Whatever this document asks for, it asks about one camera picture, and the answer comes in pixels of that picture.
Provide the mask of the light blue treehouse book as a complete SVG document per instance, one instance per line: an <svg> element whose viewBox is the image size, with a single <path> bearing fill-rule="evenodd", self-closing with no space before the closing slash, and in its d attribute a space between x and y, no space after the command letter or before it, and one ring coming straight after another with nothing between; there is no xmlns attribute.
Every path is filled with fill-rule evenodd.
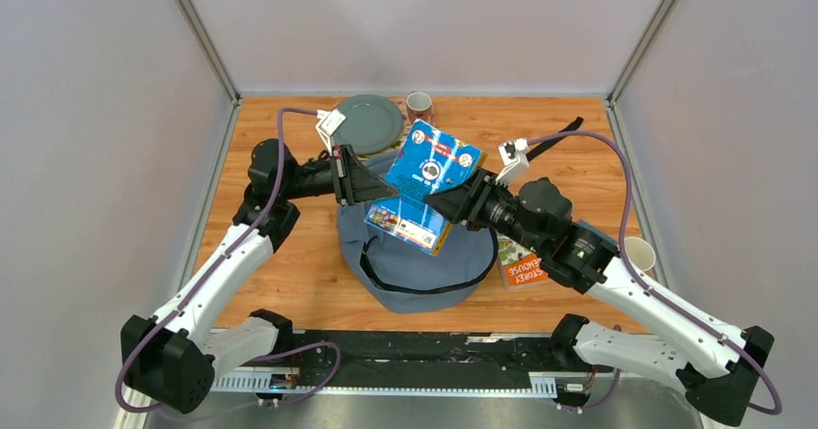
<svg viewBox="0 0 818 429"><path fill-rule="evenodd" d="M427 255L437 255L451 222L425 198L464 184L484 157L480 148L426 121L415 121L385 176L398 196L374 201L365 223Z"/></svg>

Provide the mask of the blue-grey backpack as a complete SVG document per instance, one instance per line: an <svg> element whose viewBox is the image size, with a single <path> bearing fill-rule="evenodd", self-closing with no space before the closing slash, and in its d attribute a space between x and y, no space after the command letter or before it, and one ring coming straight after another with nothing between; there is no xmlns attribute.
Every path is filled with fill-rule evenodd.
<svg viewBox="0 0 818 429"><path fill-rule="evenodd" d="M395 160L396 154L397 150L371 159ZM372 203L339 208L341 254L358 281L390 311L414 313L456 306L496 264L498 235L492 229L472 231L451 224L441 251L427 255L366 224Z"/></svg>

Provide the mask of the orange treehouse book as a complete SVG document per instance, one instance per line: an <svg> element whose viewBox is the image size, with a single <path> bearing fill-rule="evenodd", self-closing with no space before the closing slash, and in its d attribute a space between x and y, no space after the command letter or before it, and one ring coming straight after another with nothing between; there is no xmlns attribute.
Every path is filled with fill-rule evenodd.
<svg viewBox="0 0 818 429"><path fill-rule="evenodd" d="M498 263L506 290L520 290L550 282L540 268L540 257L507 236L498 236Z"/></svg>

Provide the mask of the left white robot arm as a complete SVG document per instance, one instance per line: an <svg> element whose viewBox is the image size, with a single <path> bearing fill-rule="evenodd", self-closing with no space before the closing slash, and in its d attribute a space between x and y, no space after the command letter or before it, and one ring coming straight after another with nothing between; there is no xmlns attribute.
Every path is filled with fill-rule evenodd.
<svg viewBox="0 0 818 429"><path fill-rule="evenodd" d="M153 400L147 412L168 407L187 415L240 365L289 362L295 342L282 316L257 310L218 334L212 332L215 321L289 237L300 216L294 200L332 195L347 206L398 194L349 145L330 146L326 155L299 163L282 139L268 139L252 150L248 176L232 225L205 265L150 317L133 315L123 325L123 365L115 384L122 409L141 413L124 397L124 389L133 389Z"/></svg>

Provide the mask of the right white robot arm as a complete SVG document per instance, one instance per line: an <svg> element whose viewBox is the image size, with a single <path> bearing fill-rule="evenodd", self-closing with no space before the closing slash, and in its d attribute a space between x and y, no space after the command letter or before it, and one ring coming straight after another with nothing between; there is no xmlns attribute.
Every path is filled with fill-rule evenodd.
<svg viewBox="0 0 818 429"><path fill-rule="evenodd" d="M572 203L547 178L518 195L480 171L464 184L425 197L447 220L491 228L534 251L557 284L626 313L652 335L628 335L567 314L550 356L564 370L582 362L636 373L683 394L701 414L738 427L775 343L760 326L740 328L696 308L643 271L604 235L571 219Z"/></svg>

